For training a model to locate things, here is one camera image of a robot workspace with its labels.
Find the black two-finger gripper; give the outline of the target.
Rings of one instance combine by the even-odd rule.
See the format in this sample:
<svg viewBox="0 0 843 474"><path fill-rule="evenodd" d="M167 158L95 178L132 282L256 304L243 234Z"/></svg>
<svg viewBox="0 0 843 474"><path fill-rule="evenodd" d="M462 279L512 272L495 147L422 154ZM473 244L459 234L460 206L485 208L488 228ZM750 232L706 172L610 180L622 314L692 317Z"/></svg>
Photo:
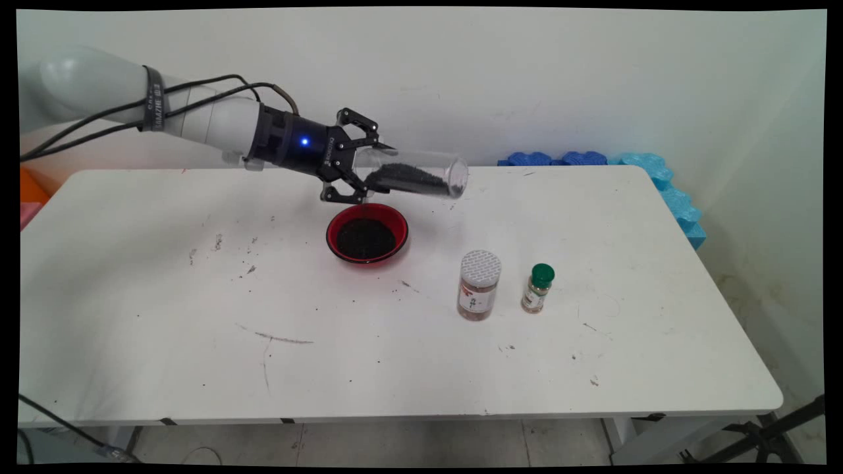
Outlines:
<svg viewBox="0 0 843 474"><path fill-rule="evenodd" d="M350 138L345 131L347 126L362 131L364 138ZM355 150L362 147L393 149L382 142L376 121L347 107L337 112L334 126L306 118L293 118L290 125L290 170L322 180L321 201L362 205L376 193L389 194L389 187L362 180L352 171ZM339 192L336 180L352 187L353 192Z"/></svg>

